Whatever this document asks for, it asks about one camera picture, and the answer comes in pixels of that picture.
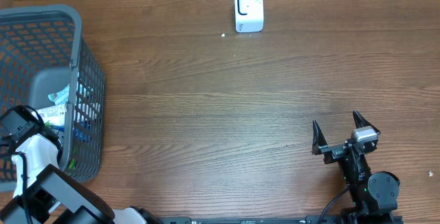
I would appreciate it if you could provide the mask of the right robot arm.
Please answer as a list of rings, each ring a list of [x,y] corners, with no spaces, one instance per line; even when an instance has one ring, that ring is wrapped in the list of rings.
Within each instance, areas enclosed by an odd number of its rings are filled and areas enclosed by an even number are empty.
[[[330,146],[318,125],[312,122],[311,153],[323,155],[325,164],[337,163],[346,188],[324,208],[317,223],[402,223],[393,216],[398,208],[400,180],[391,172],[371,172],[366,155],[377,149],[380,130],[367,121],[358,110],[353,111],[355,129],[344,143]],[[345,193],[351,195],[352,208],[343,208],[339,215],[326,218],[329,208]]]

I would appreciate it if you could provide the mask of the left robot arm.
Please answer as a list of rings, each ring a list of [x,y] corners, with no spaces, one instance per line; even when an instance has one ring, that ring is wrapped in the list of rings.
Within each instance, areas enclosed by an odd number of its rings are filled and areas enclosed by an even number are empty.
[[[18,105],[1,116],[7,136],[1,145],[16,166],[12,200],[1,210],[3,223],[44,223],[59,205],[56,223],[159,223],[144,208],[112,210],[92,191],[58,167],[58,136],[30,106]]]

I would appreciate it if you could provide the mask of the blue snack packet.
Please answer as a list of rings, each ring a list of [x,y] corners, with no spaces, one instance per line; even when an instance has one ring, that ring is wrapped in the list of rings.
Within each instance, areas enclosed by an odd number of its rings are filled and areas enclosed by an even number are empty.
[[[89,122],[81,122],[80,123],[81,128],[74,127],[75,135],[74,137],[76,139],[79,139],[82,142],[88,142],[90,140],[89,135],[86,133],[86,131],[91,130],[91,125]],[[60,140],[60,144],[63,144],[65,139],[65,127],[64,126],[57,126],[54,124],[49,124],[48,127],[55,132],[55,134],[58,135],[58,139]]]

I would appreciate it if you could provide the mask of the white tube with gold cap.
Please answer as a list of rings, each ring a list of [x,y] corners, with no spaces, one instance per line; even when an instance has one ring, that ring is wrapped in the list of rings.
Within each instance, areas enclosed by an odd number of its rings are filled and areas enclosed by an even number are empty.
[[[32,115],[36,118],[41,117],[46,126],[64,126],[65,114],[67,112],[66,104],[58,104],[56,106],[38,109],[33,111]]]

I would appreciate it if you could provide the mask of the green clear snack bag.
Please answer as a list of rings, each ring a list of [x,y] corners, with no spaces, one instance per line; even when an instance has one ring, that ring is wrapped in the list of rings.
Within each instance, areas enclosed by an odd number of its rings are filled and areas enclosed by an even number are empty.
[[[57,162],[61,170],[75,169],[79,159],[76,158],[78,149],[73,126],[71,124],[65,126],[51,121],[46,121],[44,126],[45,135],[58,149]]]

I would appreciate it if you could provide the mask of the teal white snack packet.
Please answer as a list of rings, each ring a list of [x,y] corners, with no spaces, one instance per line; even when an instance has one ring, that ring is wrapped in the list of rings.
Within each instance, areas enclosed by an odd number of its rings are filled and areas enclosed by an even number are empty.
[[[65,104],[69,99],[69,90],[70,87],[67,85],[64,89],[56,93],[49,94],[48,99],[55,105]],[[82,84],[77,84],[77,92],[85,98],[89,96],[89,91],[84,88]]]

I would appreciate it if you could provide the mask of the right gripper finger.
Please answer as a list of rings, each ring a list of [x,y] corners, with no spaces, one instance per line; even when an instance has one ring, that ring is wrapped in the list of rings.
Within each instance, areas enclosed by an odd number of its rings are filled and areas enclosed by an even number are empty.
[[[367,121],[357,109],[353,111],[353,120],[355,122],[356,128],[364,128],[370,126],[378,135],[380,134],[380,130],[372,125],[369,121]]]
[[[324,149],[328,148],[328,143],[317,123],[316,120],[313,120],[313,140],[312,140],[312,149],[311,152],[313,155],[322,154]]]

